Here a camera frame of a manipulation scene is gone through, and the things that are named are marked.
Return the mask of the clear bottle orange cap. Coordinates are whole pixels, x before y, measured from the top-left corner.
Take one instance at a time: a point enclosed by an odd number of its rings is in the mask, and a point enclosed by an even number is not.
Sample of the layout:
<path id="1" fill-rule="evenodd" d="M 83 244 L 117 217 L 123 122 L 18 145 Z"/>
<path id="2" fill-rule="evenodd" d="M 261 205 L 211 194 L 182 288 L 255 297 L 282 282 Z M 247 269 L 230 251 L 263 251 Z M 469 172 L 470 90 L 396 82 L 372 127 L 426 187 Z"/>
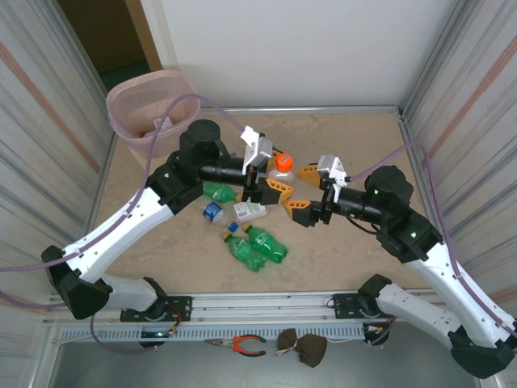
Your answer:
<path id="1" fill-rule="evenodd" d="M 293 158 L 290 154 L 280 152 L 276 159 L 276 165 L 274 167 L 267 164 L 267 178 L 272 178 L 284 182 L 294 187 L 296 176 L 293 171 Z"/>

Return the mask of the green plastic soda bottle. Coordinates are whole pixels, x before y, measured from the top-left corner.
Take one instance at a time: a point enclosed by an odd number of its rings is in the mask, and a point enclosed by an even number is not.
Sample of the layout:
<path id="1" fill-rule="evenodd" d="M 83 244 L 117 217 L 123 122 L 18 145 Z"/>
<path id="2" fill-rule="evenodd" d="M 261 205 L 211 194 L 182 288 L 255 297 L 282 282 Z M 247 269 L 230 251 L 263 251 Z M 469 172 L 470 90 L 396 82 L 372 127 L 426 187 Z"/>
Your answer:
<path id="1" fill-rule="evenodd" d="M 230 186 L 222 183 L 203 182 L 203 194 L 213 201 L 221 203 L 242 201 L 242 194 L 235 192 Z"/>
<path id="2" fill-rule="evenodd" d="M 248 236 L 252 247 L 264 254 L 271 262 L 281 264 L 288 255 L 288 248 L 267 230 L 252 226 L 250 223 L 243 224 L 242 230 Z"/>
<path id="3" fill-rule="evenodd" d="M 257 251 L 245 238 L 231 233 L 223 233 L 221 238 L 228 247 L 229 253 L 252 272 L 259 272 L 264 268 L 267 258 Z"/>

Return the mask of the small clear bottle cyan label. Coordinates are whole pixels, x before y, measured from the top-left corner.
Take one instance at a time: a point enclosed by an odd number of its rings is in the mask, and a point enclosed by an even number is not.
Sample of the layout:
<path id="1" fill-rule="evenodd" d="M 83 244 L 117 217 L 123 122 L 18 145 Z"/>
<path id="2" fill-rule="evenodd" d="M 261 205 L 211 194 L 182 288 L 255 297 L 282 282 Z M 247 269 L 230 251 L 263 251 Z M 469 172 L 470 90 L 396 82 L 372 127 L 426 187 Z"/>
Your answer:
<path id="1" fill-rule="evenodd" d="M 230 216 L 229 212 L 214 201 L 206 204 L 203 210 L 203 217 L 211 224 L 222 227 L 224 231 L 234 233 L 238 229 L 238 224 Z"/>

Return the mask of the brown cloth bundle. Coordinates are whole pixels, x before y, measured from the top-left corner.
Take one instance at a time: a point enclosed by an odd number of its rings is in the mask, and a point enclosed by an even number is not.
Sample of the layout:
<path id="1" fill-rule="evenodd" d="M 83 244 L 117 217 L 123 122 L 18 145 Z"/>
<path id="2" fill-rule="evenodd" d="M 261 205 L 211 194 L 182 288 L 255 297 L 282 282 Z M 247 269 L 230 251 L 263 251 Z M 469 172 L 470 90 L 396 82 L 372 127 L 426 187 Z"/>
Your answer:
<path id="1" fill-rule="evenodd" d="M 326 354 L 327 338 L 315 334 L 306 334 L 299 337 L 294 328 L 282 331 L 276 341 L 277 355 L 295 351 L 299 361 L 311 368 L 320 365 Z"/>

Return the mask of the small black controller board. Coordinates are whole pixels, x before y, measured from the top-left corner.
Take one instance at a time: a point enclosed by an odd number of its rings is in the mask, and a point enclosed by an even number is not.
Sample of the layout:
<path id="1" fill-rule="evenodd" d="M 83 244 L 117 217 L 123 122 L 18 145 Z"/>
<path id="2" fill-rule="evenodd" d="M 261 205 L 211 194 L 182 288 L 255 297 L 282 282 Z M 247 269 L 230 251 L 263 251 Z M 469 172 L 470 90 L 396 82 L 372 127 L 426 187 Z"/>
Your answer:
<path id="1" fill-rule="evenodd" d="M 363 325 L 364 342 L 369 346 L 381 346 L 389 338 L 390 323 L 374 323 Z"/>
<path id="2" fill-rule="evenodd" d="M 172 327 L 166 329 L 159 328 L 144 328 L 140 334 L 139 345 L 142 348 L 158 348 L 162 346 L 166 339 L 171 338 L 176 333 L 176 330 Z"/>

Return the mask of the brown wooden door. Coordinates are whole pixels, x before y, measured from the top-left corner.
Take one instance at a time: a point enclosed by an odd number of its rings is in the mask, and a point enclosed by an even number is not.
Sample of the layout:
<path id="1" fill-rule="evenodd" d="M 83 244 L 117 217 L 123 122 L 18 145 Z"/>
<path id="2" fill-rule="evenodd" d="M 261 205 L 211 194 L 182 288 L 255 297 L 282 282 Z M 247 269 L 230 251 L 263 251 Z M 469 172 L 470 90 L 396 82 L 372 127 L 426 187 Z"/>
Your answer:
<path id="1" fill-rule="evenodd" d="M 162 68 L 142 0 L 57 2 L 106 84 Z"/>

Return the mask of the aluminium frame rail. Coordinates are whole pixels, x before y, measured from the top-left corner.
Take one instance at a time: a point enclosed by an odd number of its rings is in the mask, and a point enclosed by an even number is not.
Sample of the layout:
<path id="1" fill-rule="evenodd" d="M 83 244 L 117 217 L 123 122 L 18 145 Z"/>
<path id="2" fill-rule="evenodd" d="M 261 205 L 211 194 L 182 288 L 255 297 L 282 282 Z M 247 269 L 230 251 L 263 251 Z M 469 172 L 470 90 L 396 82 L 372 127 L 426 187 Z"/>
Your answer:
<path id="1" fill-rule="evenodd" d="M 410 139 L 408 127 L 401 117 L 399 117 L 398 124 L 404 144 L 407 146 L 406 153 L 410 160 L 410 165 L 414 174 L 416 186 L 418 187 L 424 213 L 440 234 L 443 234 L 441 221 L 439 220 L 436 212 L 435 199 L 430 186 L 428 170 L 420 165 L 423 153 L 417 145 L 410 145 L 412 140 Z"/>
<path id="2" fill-rule="evenodd" d="M 282 114 L 398 114 L 399 108 L 390 105 L 317 106 L 317 107 L 256 107 L 224 108 L 232 116 Z"/>
<path id="3" fill-rule="evenodd" d="M 103 195 L 103 190 L 104 190 L 105 184 L 107 182 L 107 176 L 108 176 L 109 169 L 111 166 L 113 154 L 115 153 L 117 138 L 118 138 L 118 136 L 115 133 L 113 133 L 112 137 L 111 137 L 111 142 L 110 142 L 110 145 L 108 148 L 108 152 L 107 152 L 107 157 L 104 161 L 104 164 L 103 164 L 103 167 L 101 170 L 99 184 L 98 184 L 97 190 L 95 192 L 95 196 L 92 201 L 92 205 L 90 207 L 90 215 L 89 215 L 86 225 L 83 229 L 84 234 L 88 234 L 94 228 L 95 220 L 96 220 L 96 217 L 97 217 L 97 214 L 99 211 L 100 201 L 101 201 L 102 195 Z"/>

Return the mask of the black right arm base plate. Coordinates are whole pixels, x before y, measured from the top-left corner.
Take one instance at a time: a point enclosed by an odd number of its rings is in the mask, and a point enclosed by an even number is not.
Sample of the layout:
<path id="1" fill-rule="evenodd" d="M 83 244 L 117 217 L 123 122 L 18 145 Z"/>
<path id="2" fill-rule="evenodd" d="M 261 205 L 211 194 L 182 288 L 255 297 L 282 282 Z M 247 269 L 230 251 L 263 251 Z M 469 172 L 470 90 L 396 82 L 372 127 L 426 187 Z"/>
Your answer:
<path id="1" fill-rule="evenodd" d="M 334 311 L 336 319 L 345 318 L 388 318 L 369 296 L 355 293 L 336 293 L 330 299 L 330 308 Z"/>

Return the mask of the wide aluminium mounting rail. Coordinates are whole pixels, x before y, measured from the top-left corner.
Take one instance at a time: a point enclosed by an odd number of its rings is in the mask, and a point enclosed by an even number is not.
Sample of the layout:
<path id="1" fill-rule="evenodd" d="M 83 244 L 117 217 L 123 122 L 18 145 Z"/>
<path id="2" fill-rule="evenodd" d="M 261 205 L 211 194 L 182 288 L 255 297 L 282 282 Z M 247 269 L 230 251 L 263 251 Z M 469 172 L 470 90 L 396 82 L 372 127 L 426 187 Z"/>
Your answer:
<path id="1" fill-rule="evenodd" d="M 407 289 L 408 293 L 430 303 L 441 310 L 452 311 L 444 300 L 431 289 Z M 282 292 L 282 293 L 193 293 L 191 320 L 187 324 L 266 324 L 266 323 L 326 323 L 335 321 L 334 310 L 330 308 L 331 297 L 336 293 L 325 292 Z M 76 320 L 70 312 L 55 310 L 43 319 L 46 327 L 86 326 L 89 319 Z M 120 321 L 119 310 L 101 310 L 95 315 L 94 323 L 99 326 L 122 326 L 130 323 Z"/>

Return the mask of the aluminium corner post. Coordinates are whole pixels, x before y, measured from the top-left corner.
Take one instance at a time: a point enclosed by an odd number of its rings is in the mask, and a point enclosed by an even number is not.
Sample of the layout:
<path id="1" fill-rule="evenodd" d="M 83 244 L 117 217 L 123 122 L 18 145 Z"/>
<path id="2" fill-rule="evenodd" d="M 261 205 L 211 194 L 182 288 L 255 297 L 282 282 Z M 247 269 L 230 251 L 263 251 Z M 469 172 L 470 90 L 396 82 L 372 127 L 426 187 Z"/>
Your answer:
<path id="1" fill-rule="evenodd" d="M 93 62 L 88 56 L 69 20 L 65 16 L 65 12 L 62 10 L 58 1 L 45 1 L 47 2 L 49 10 L 52 12 L 52 15 L 57 20 L 57 34 L 60 39 L 65 41 L 65 51 L 71 56 L 73 64 L 78 67 L 79 75 L 88 87 L 90 93 L 96 98 L 97 105 L 102 114 L 106 117 L 106 121 L 109 121 L 110 119 L 106 106 L 107 88 L 104 86 L 99 73 L 95 69 Z"/>
<path id="2" fill-rule="evenodd" d="M 470 15 L 478 7 L 480 1 L 481 0 L 457 0 L 420 75 L 412 86 L 405 102 L 399 107 L 399 114 L 402 120 L 407 121 L 417 110 L 418 105 L 431 87 L 431 83 L 437 75 L 440 66 L 459 40 L 459 35 L 463 31 Z"/>

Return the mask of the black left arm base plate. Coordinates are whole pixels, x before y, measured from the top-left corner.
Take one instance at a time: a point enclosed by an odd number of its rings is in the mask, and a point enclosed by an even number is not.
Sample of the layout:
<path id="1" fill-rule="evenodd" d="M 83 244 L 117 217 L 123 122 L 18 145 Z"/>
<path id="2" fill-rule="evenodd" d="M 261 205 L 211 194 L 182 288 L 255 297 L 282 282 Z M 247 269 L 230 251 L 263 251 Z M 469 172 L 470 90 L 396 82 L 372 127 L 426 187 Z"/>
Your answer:
<path id="1" fill-rule="evenodd" d="M 120 312 L 123 323 L 176 323 L 191 320 L 193 298 L 190 296 L 166 296 L 156 301 L 147 311 L 124 309 Z"/>

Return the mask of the orange handled pliers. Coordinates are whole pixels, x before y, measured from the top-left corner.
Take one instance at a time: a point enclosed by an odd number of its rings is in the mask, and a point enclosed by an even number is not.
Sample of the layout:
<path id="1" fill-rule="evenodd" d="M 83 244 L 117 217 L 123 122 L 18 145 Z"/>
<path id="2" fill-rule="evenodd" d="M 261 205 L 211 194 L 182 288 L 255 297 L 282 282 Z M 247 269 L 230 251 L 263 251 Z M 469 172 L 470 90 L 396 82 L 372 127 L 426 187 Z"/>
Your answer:
<path id="1" fill-rule="evenodd" d="M 230 348 L 233 352 L 236 352 L 242 356 L 247 356 L 247 357 L 251 357 L 251 358 L 261 357 L 261 356 L 266 355 L 266 352 L 263 350 L 250 351 L 250 350 L 246 350 L 240 346 L 240 343 L 248 341 L 248 340 L 257 341 L 262 344 L 266 343 L 266 340 L 263 337 L 261 337 L 259 335 L 253 335 L 253 334 L 234 336 L 232 339 L 222 339 L 222 338 L 206 339 L 204 342 L 207 344 L 212 344 L 217 347 Z"/>

